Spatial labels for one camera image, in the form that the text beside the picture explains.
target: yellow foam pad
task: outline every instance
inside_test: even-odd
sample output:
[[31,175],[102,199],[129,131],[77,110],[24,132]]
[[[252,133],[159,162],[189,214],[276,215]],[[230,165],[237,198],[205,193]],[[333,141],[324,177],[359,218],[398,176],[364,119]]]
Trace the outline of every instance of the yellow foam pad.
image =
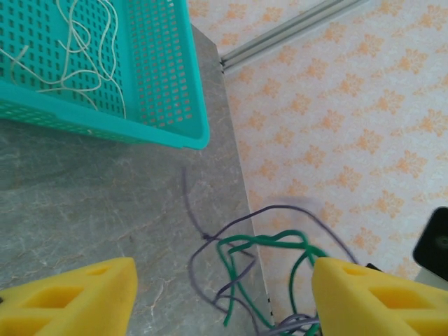
[[312,286],[325,336],[448,336],[448,291],[334,258]]
[[0,290],[0,336],[124,336],[136,294],[132,258]]

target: wall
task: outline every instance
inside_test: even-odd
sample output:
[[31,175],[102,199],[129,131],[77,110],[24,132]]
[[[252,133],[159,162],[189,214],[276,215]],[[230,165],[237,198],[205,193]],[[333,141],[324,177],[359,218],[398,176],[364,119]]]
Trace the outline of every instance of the wall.
[[192,23],[221,55],[249,42],[323,0],[188,0]]
[[[227,75],[252,209],[310,197],[363,264],[413,278],[412,249],[448,201],[448,3],[372,0]],[[318,228],[287,211],[254,221],[258,234]],[[291,313],[297,252],[260,250],[274,317]],[[311,270],[299,270],[300,310],[313,312]]]

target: black object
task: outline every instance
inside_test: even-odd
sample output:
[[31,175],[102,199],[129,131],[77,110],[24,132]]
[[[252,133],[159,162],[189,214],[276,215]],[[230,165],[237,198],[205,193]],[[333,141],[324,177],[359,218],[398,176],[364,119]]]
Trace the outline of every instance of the black object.
[[370,268],[371,270],[375,270],[375,271],[383,272],[383,271],[381,271],[378,267],[376,267],[375,265],[373,265],[373,264],[371,264],[371,263],[368,263],[366,267],[367,267],[367,268]]
[[448,208],[433,212],[413,256],[417,264],[448,281]]

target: green cable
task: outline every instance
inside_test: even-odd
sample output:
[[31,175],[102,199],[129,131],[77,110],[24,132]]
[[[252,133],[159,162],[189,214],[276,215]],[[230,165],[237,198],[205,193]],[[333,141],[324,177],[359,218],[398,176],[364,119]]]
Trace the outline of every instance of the green cable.
[[[290,237],[290,236],[297,236],[302,239],[302,242],[301,243],[290,243],[290,242],[286,242],[286,241],[278,241],[284,237]],[[228,250],[227,253],[230,258],[230,264],[229,264],[227,258],[225,257],[225,254],[222,250],[222,246],[225,244],[229,244],[230,242],[236,242],[236,241],[241,241],[241,240],[246,241],[246,243],[241,244],[239,246],[232,247],[231,249]],[[259,235],[259,236],[253,237],[253,236],[247,236],[247,235],[240,234],[240,235],[224,238],[217,243],[216,249],[217,249],[217,252],[219,254],[221,261],[223,262],[225,268],[227,269],[227,271],[229,273],[231,281],[234,281],[238,277],[237,276],[237,274],[238,274],[237,268],[235,265],[235,259],[233,258],[232,254],[242,251],[242,250],[245,250],[245,249],[249,249],[254,244],[261,245],[261,246],[270,246],[270,247],[274,247],[274,248],[304,250],[304,253],[300,256],[300,258],[294,264],[294,267],[293,267],[293,269],[291,271],[291,275],[290,275],[290,281],[289,281],[289,296],[290,296],[290,301],[291,301],[291,307],[293,308],[294,314],[296,314],[297,309],[295,306],[295,300],[294,300],[294,294],[293,294],[293,282],[294,282],[295,273],[297,272],[297,269],[301,265],[303,260],[308,258],[311,266],[313,267],[314,266],[313,255],[315,255],[318,258],[324,257],[324,256],[326,256],[325,252],[323,252],[321,249],[319,249],[315,246],[309,245],[305,234],[303,232],[297,231],[297,230],[286,230],[286,231],[280,232],[279,234],[276,234],[274,236]],[[247,294],[246,290],[242,286],[241,282],[237,283],[237,287],[238,287],[239,291],[241,292],[241,294],[243,295],[243,297],[249,303],[250,307],[254,310],[257,317],[261,320],[261,322],[269,329],[274,328],[275,325],[271,325],[269,323],[269,321],[263,316],[263,314],[255,306],[255,304],[253,303],[253,301]],[[231,295],[234,295],[235,294],[235,286],[231,286],[230,290],[231,290]],[[228,313],[224,320],[224,326],[227,326],[229,323],[230,317],[232,315],[233,303],[234,303],[233,300],[230,300]],[[313,325],[307,331],[307,333],[305,335],[312,336],[318,329],[319,329],[319,324]]]

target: teal plastic basket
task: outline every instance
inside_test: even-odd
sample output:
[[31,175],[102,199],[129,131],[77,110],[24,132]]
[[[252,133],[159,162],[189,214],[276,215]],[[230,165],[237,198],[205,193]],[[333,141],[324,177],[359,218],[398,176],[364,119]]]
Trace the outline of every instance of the teal plastic basket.
[[[60,0],[66,17],[72,1]],[[115,51],[113,78],[121,87],[126,114],[120,91],[110,81],[85,92],[90,101],[72,90],[39,93],[55,86],[17,64],[12,75],[11,59],[0,52],[0,118],[133,144],[205,147],[209,126],[186,0],[109,1],[118,14],[118,33],[113,50],[116,22],[112,20],[101,59],[110,71]],[[102,2],[79,0],[73,19],[90,32],[88,55],[98,64],[98,45],[108,22]],[[87,40],[85,31],[76,31]],[[58,40],[67,42],[68,32],[56,0],[0,2],[0,48],[17,57],[29,46],[20,61],[46,81],[57,81],[62,75],[66,52]],[[70,74],[92,69],[81,52],[72,53],[67,66]],[[66,86],[82,90],[95,83],[93,74],[79,73]]]

